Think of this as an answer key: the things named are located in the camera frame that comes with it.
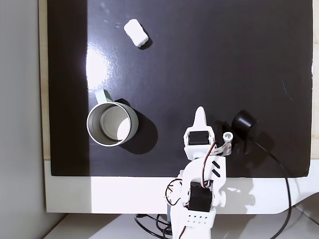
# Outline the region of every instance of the black cylinder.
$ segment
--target black cylinder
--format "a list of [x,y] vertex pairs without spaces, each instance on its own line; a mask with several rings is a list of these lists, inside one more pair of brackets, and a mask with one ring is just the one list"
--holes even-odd
[[233,119],[231,127],[239,137],[246,140],[252,134],[252,131],[255,131],[253,128],[255,128],[256,123],[257,120],[247,111],[241,111]]

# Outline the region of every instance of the wire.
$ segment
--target wire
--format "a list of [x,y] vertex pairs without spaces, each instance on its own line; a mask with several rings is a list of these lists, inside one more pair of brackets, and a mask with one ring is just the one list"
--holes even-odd
[[145,232],[147,232],[148,234],[151,234],[151,235],[154,236],[154,237],[160,238],[160,239],[167,239],[165,236],[163,237],[163,236],[158,235],[158,234],[152,232],[151,230],[147,229],[147,228],[138,220],[138,217],[141,217],[141,216],[143,216],[143,217],[146,217],[146,216],[147,216],[147,217],[152,218],[152,219],[154,219],[154,218],[151,217],[151,216],[149,216],[149,215],[147,215],[147,214],[146,214],[146,215],[135,214],[135,216],[134,216],[135,222],[136,222]]
[[[157,216],[156,216],[156,220],[155,220],[155,222],[156,222],[156,227],[161,231],[161,232],[163,232],[164,230],[166,231],[169,227],[170,227],[170,223],[163,223],[163,222],[161,222],[160,220],[159,220],[159,218],[160,218],[160,214],[158,214]],[[167,227],[165,228],[165,229],[162,229],[160,226],[159,226],[159,222],[161,222],[162,224],[165,224],[165,225],[167,225]]]
[[207,152],[207,154],[206,154],[206,156],[205,156],[205,159],[204,159],[203,171],[202,171],[202,173],[201,173],[201,186],[202,186],[203,188],[207,188],[207,187],[205,186],[205,182],[204,182],[204,172],[205,172],[206,161],[207,161],[208,156],[210,155],[211,151],[213,150],[214,146],[215,146],[215,141],[212,143],[212,145],[211,145],[211,147],[209,148],[209,151]]
[[288,222],[289,222],[289,219],[290,219],[290,216],[291,216],[291,212],[292,212],[292,205],[291,205],[291,195],[290,195],[290,188],[289,188],[289,182],[288,182],[288,176],[287,176],[287,169],[286,167],[271,153],[269,152],[267,149],[265,149],[263,146],[261,146],[259,143],[251,140],[256,146],[258,146],[259,148],[261,148],[263,151],[265,151],[270,157],[272,157],[273,160],[275,160],[283,174],[284,174],[284,177],[285,177],[285,181],[286,181],[286,186],[287,186],[287,192],[288,192],[288,201],[289,201],[289,208],[288,208],[288,214],[287,214],[287,217],[286,217],[286,220],[284,222],[284,224],[282,225],[282,227],[279,229],[279,231],[270,239],[275,239],[276,237],[279,236],[280,233],[283,232],[283,230],[285,229],[285,227],[287,226]]
[[184,228],[183,228],[183,230],[181,231],[181,233],[180,233],[180,235],[179,235],[178,239],[180,239],[180,238],[181,238],[181,236],[184,234],[185,229],[186,229],[186,226],[184,226]]
[[206,188],[210,188],[210,186],[211,186],[211,180],[208,180],[208,181],[207,181],[207,184],[205,185],[205,187],[206,187]]
[[175,205],[179,202],[179,200],[180,200],[180,198],[179,198],[175,203],[172,204],[172,203],[169,201],[168,197],[167,197],[167,190],[168,190],[169,186],[171,185],[171,183],[173,183],[173,182],[175,182],[175,181],[182,181],[182,180],[181,180],[180,178],[175,178],[175,179],[173,179],[173,180],[167,185],[166,190],[165,190],[165,198],[166,198],[167,203],[168,203],[170,206],[175,206]]
[[164,230],[163,230],[163,238],[166,238],[166,230],[169,228],[169,226],[167,226],[166,228],[164,228]]

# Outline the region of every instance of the black cable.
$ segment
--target black cable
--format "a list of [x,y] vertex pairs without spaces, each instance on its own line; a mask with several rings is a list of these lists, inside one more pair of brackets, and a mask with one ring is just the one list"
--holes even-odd
[[[151,216],[149,216],[149,215],[147,215],[147,214],[135,214],[135,216],[134,216],[135,222],[136,222],[145,232],[147,232],[148,234],[151,234],[151,235],[154,236],[154,237],[160,238],[160,239],[167,239],[167,237],[158,235],[158,234],[152,232],[151,230],[147,229],[147,228],[138,220],[138,218],[143,218],[143,217],[149,217],[149,218],[155,220],[155,221],[157,222],[157,224],[158,224],[158,222],[160,222],[160,223],[166,225],[166,223],[164,223],[164,222],[162,222],[162,221],[160,221],[160,220],[156,220],[155,218],[153,218],[153,217],[151,217]],[[168,223],[168,225],[166,226],[165,229],[161,229],[161,231],[164,233],[164,235],[170,235],[170,234],[166,234],[166,231],[167,231],[170,227],[171,227],[171,225],[170,225],[170,223]]]
[[167,185],[166,190],[165,190],[165,198],[166,198],[167,203],[168,203],[170,206],[175,206],[175,205],[179,202],[179,200],[180,200],[180,198],[179,198],[175,203],[171,203],[171,202],[169,201],[168,197],[167,197],[167,190],[168,190],[170,184],[173,183],[173,182],[175,182],[175,181],[181,181],[181,179],[180,179],[180,178],[175,178],[175,179],[171,180],[171,182]]
[[163,237],[164,237],[164,238],[166,238],[165,235],[168,235],[168,234],[166,233],[166,230],[167,230],[169,227],[170,227],[170,226],[167,226],[166,228],[163,229]]
[[166,239],[166,238],[164,238],[163,236],[160,236],[160,235],[158,235],[158,234],[156,234],[156,233],[153,233],[151,230],[149,230],[149,229],[147,229],[146,227],[144,227],[143,224],[138,220],[138,214],[135,214],[134,220],[135,220],[135,222],[136,222],[145,232],[151,234],[151,235],[154,236],[154,237],[157,237],[157,238],[160,238],[160,239]]
[[[149,218],[151,218],[152,220],[154,220],[154,221],[156,221],[156,220],[158,220],[157,218],[153,218],[152,216],[150,216],[150,215],[148,215],[148,214],[143,214],[143,215],[145,215],[145,217],[149,217]],[[162,224],[164,224],[164,225],[170,225],[170,223],[165,223],[165,222],[162,222],[161,220],[158,220],[158,222],[159,223],[162,223]]]
[[289,182],[288,182],[288,175],[287,175],[287,169],[286,167],[271,153],[269,152],[267,149],[265,149],[263,146],[261,146],[259,143],[251,140],[254,145],[258,146],[260,149],[262,149],[263,151],[265,151],[270,157],[272,157],[273,160],[275,160],[280,168],[282,169],[282,172],[284,174],[284,177],[285,177],[285,181],[286,181],[286,186],[287,186],[287,192],[288,192],[288,201],[289,201],[289,208],[288,208],[288,214],[287,214],[287,217],[286,217],[286,220],[283,224],[283,226],[279,229],[279,231],[270,239],[275,239],[276,237],[279,236],[280,233],[283,232],[283,230],[285,229],[285,227],[287,226],[288,222],[289,222],[289,219],[290,219],[290,216],[291,216],[291,211],[292,211],[292,205],[291,205],[291,195],[290,195],[290,188],[289,188]]
[[166,228],[164,228],[164,229],[162,229],[160,226],[159,226],[159,218],[160,218],[160,214],[158,214],[157,216],[156,216],[156,227],[163,233],[163,231],[165,230],[165,231],[167,231],[167,233],[165,233],[166,235],[169,235],[169,236],[171,236],[172,235],[172,231],[171,230],[168,230],[168,228],[170,228],[170,224],[167,224],[167,227]]

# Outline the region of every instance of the hole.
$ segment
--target hole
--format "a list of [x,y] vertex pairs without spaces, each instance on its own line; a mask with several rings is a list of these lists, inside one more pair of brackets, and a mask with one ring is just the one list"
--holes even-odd
[[230,135],[230,133],[226,133],[226,134],[225,134],[225,138],[226,138],[226,139],[229,139],[229,138],[231,138],[231,135]]

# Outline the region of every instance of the mug handle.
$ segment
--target mug handle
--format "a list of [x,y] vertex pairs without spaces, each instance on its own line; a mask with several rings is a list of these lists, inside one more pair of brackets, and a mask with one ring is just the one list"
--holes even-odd
[[96,91],[95,97],[98,100],[98,104],[103,104],[106,102],[113,102],[112,97],[110,96],[110,94],[107,90]]

